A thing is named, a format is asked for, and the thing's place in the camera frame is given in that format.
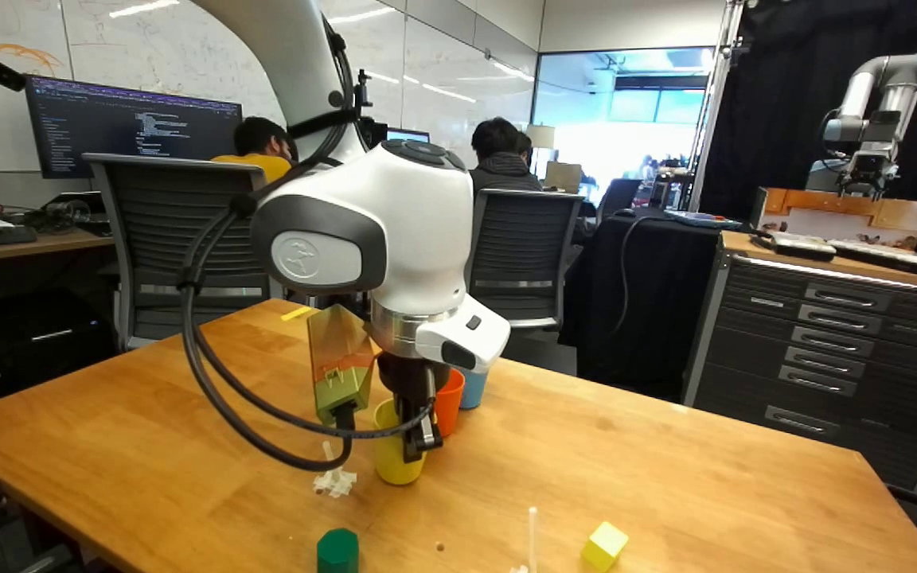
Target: monitor screen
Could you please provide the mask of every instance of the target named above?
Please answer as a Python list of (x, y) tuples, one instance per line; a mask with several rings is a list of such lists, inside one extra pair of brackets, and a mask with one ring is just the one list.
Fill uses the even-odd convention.
[(231, 152), (238, 101), (28, 78), (25, 101), (44, 179), (90, 179), (83, 152), (211, 158)]
[(419, 140), (419, 143), (430, 143), (430, 134), (426, 131), (388, 126), (384, 140)]

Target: yellow block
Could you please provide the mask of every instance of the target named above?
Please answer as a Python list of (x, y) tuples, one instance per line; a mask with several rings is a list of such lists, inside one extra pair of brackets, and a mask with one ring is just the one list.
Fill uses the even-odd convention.
[(617, 568), (622, 550), (627, 547), (627, 532), (601, 521), (592, 528), (585, 550), (583, 550), (583, 573), (608, 573)]

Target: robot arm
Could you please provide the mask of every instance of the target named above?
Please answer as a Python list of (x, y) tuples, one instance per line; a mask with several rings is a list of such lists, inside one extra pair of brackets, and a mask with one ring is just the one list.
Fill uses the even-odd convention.
[(917, 99), (917, 55), (893, 55), (867, 61), (847, 84), (836, 118), (826, 123), (828, 143), (860, 143), (844, 158), (840, 185), (868, 183), (876, 190), (897, 176), (902, 126)]
[[(260, 61), (291, 123), (335, 114), (350, 99), (335, 69), (312, 0), (198, 0)], [(464, 291), (472, 252), (472, 179), (432, 143), (382, 143), (363, 152), (347, 123), (330, 152), (342, 166), (278, 185), (255, 210), (269, 271), (304, 292), (367, 292), (370, 337), (399, 420), (437, 393), (440, 365), (485, 371), (510, 325)], [(437, 447), (432, 431), (404, 434), (404, 460)]]

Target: yellow cup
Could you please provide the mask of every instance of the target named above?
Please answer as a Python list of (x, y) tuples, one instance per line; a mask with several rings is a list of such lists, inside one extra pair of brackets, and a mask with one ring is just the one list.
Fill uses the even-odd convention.
[[(375, 427), (399, 427), (395, 402), (375, 409)], [(400, 435), (375, 438), (375, 473), (384, 485), (415, 485), (423, 473), (426, 452), (416, 461), (400, 460)]]

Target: gray drawer cabinet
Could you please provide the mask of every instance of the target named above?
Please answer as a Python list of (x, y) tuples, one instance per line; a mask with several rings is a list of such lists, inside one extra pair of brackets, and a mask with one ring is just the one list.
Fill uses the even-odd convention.
[(687, 404), (856, 448), (917, 490), (917, 284), (723, 252)]

